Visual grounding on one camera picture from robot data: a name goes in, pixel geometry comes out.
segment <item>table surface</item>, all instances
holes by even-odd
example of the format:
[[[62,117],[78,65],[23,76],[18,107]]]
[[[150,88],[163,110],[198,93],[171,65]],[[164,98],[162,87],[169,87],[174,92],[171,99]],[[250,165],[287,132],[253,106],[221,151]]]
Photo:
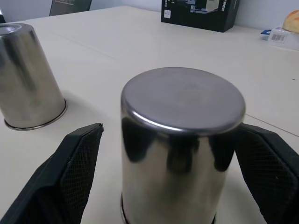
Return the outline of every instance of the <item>table surface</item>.
[[[268,45],[259,30],[235,26],[216,33],[165,24],[160,13],[131,7],[23,22],[36,29],[69,107],[60,120],[38,130],[19,132],[0,124],[0,217],[65,135],[102,122],[105,132],[82,223],[122,224],[121,90],[154,68],[190,67],[229,80],[245,97],[245,123],[278,133],[299,153],[299,52]],[[217,213],[222,224],[265,224],[236,156]]]

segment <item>stainless steel cup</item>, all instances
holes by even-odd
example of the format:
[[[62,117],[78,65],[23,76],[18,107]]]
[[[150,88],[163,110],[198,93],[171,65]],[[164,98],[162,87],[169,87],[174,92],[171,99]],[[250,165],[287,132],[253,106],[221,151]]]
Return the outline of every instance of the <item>stainless steel cup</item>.
[[[60,118],[64,100],[31,25],[0,24],[0,109],[12,129],[35,129]]]
[[[241,93],[205,71],[131,79],[121,96],[124,221],[211,224],[244,115]]]

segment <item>box label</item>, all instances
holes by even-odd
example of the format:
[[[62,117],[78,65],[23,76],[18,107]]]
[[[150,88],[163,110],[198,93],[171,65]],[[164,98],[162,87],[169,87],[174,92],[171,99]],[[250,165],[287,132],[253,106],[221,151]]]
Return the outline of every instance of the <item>box label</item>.
[[[167,19],[171,18],[171,10],[164,10],[164,18]]]
[[[287,38],[287,35],[283,34],[273,34],[271,40],[279,43],[284,43]]]

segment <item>bread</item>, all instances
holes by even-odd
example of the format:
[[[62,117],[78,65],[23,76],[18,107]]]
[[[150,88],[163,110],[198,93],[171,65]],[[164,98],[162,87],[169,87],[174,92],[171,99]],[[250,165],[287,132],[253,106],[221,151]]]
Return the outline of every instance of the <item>bread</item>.
[[[287,31],[299,34],[299,10],[288,15],[285,19],[283,28]]]

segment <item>white wall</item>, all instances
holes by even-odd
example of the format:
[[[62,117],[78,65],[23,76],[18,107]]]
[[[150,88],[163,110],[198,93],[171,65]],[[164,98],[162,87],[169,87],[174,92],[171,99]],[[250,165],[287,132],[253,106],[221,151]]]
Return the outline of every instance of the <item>white wall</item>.
[[[236,24],[271,29],[283,22],[292,11],[299,9],[299,0],[240,0]],[[52,0],[0,0],[0,9],[7,22],[49,15]],[[129,5],[160,11],[161,0],[93,0],[91,10]]]
[[[6,22],[22,21],[50,14],[52,0],[0,0]]]

